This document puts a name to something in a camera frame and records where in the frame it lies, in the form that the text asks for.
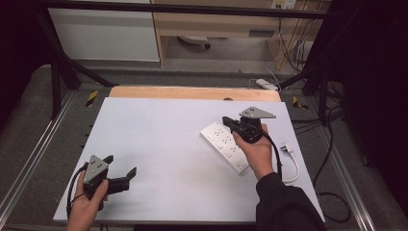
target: white cable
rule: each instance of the white cable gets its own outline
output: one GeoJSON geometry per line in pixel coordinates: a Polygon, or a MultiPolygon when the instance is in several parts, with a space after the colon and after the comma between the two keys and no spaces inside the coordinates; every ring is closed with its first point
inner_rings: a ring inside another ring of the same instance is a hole
{"type": "Polygon", "coordinates": [[[283,183],[291,183],[297,180],[297,178],[299,178],[299,175],[300,175],[299,164],[297,163],[296,157],[293,154],[293,149],[289,143],[285,143],[285,146],[281,147],[281,150],[291,155],[294,165],[296,166],[296,175],[294,177],[290,179],[282,179],[283,183]]]}

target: power strip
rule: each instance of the power strip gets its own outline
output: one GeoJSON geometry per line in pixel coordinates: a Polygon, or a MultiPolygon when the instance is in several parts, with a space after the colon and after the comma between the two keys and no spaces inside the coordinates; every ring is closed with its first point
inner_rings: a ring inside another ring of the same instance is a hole
{"type": "Polygon", "coordinates": [[[266,81],[265,79],[259,79],[255,83],[259,85],[261,88],[266,89],[266,90],[277,90],[278,89],[275,85],[266,81]]]}
{"type": "Polygon", "coordinates": [[[223,125],[214,122],[201,130],[201,135],[239,175],[249,167],[245,154],[235,144],[232,134],[223,125]]]}

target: floor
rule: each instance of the floor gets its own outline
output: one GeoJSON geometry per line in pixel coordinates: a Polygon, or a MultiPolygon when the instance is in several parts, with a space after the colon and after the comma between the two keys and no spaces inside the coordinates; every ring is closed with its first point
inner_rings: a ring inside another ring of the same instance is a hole
{"type": "MultiPolygon", "coordinates": [[[[210,42],[212,48],[206,50],[204,47],[186,44],[177,38],[172,38],[165,67],[157,64],[132,63],[110,66],[99,62],[85,62],[85,64],[102,77],[119,82],[121,85],[258,88],[254,83],[256,79],[276,81],[271,74],[276,70],[263,40],[210,38],[210,42]]],[[[46,67],[34,73],[32,83],[24,92],[21,103],[13,111],[7,126],[1,131],[0,161],[7,163],[6,167],[0,168],[2,200],[8,196],[20,170],[24,168],[26,161],[30,160],[38,140],[50,124],[52,101],[49,74],[49,69],[46,67]]],[[[276,78],[281,82],[293,74],[295,71],[288,68],[281,70],[276,78]]],[[[84,83],[80,90],[64,91],[65,95],[71,95],[71,104],[56,133],[50,136],[49,143],[45,145],[36,169],[27,176],[30,180],[21,186],[21,193],[17,196],[19,198],[11,205],[13,211],[8,214],[3,230],[64,230],[63,223],[52,220],[59,195],[69,182],[103,98],[109,94],[109,89],[95,85],[84,76],[80,78],[84,83]],[[93,90],[99,90],[98,96],[90,108],[85,107],[93,90]]],[[[314,100],[313,97],[303,97],[300,91],[302,85],[303,82],[299,81],[280,92],[282,100],[287,103],[291,119],[315,117],[311,110],[293,106],[294,96],[303,106],[307,106],[311,100],[314,100]]],[[[329,104],[334,106],[337,102],[329,100],[329,104]]],[[[298,142],[309,173],[315,176],[324,159],[327,145],[318,127],[307,131],[314,124],[304,126],[294,124],[293,128],[298,134],[298,142]]],[[[352,138],[346,121],[337,119],[333,121],[332,127],[336,148],[339,153],[342,153],[345,166],[362,196],[375,230],[408,230],[406,216],[400,211],[376,169],[364,167],[358,145],[352,138]]],[[[316,190],[320,193],[337,193],[345,198],[343,186],[332,159],[323,169],[316,190]]],[[[344,204],[336,198],[323,197],[320,206],[332,217],[346,217],[344,204]]],[[[360,230],[354,216],[345,223],[328,220],[326,225],[329,230],[360,230]]],[[[139,226],[137,230],[171,229],[174,229],[174,226],[139,226]]],[[[133,225],[110,225],[110,230],[133,230],[133,225]]]]}

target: electrical outlet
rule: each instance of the electrical outlet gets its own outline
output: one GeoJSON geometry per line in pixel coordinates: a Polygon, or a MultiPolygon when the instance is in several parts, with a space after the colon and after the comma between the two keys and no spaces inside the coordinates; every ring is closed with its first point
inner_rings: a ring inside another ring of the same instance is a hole
{"type": "Polygon", "coordinates": [[[285,0],[283,10],[293,10],[294,4],[296,4],[296,0],[285,0]]]}
{"type": "Polygon", "coordinates": [[[201,130],[201,136],[239,175],[249,167],[245,154],[237,146],[231,133],[222,124],[218,122],[210,124],[201,130]]]}
{"type": "Polygon", "coordinates": [[[271,8],[280,10],[280,9],[283,9],[284,5],[285,5],[285,0],[273,0],[271,8]]]}

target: person's right hand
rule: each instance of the person's right hand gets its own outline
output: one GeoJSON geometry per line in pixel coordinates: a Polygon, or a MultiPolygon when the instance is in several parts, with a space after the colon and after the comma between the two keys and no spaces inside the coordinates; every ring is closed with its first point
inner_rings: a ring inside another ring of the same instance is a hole
{"type": "MultiPolygon", "coordinates": [[[[268,132],[268,128],[264,123],[262,129],[268,132]]],[[[246,160],[258,180],[273,172],[271,143],[265,137],[261,137],[255,143],[248,143],[238,133],[233,132],[232,135],[237,146],[245,154],[246,160]]]]}

